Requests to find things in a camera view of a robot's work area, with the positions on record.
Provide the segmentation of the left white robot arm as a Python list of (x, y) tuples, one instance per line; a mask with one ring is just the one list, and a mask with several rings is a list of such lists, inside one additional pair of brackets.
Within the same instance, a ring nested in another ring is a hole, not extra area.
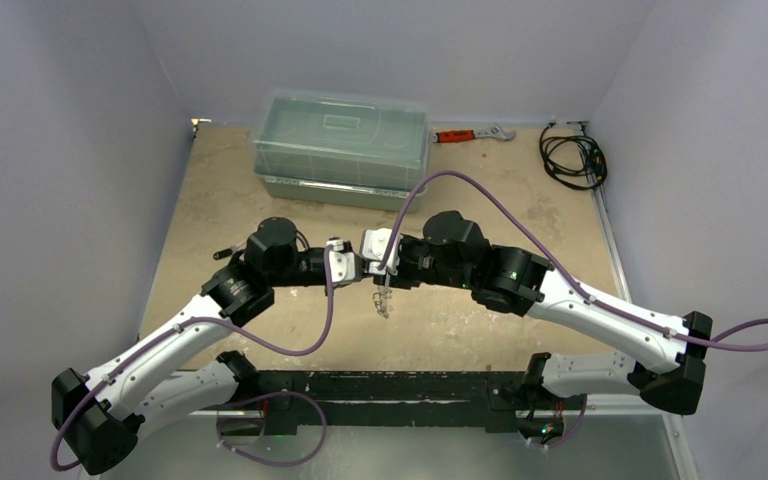
[[(314, 353), (332, 328), (336, 289), (369, 275), (369, 259), (350, 241), (334, 237), (313, 247), (282, 217), (263, 220), (244, 245), (216, 256), (227, 264), (161, 327), (86, 373), (67, 368), (54, 378), (56, 435), (49, 452), (53, 470), (81, 467), (90, 474), (104, 473), (154, 427), (207, 406), (249, 407), (257, 399), (258, 382), (237, 355), (189, 375), (173, 374), (232, 334), (283, 356)], [(309, 286), (323, 287), (326, 296), (325, 323), (312, 345), (285, 348), (246, 330), (246, 324), (274, 304), (276, 288)]]

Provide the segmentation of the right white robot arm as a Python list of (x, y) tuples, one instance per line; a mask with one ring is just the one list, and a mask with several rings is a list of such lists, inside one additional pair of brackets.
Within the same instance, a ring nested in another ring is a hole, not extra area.
[(524, 399), (544, 407), (584, 394), (627, 394), (678, 415), (701, 399), (712, 319), (692, 311), (661, 314), (567, 280), (548, 259), (519, 247), (493, 245), (457, 211), (432, 216), (416, 238), (367, 229), (361, 255), (380, 286), (461, 288), (487, 309), (549, 321), (613, 347), (608, 354), (532, 356), (521, 381)]

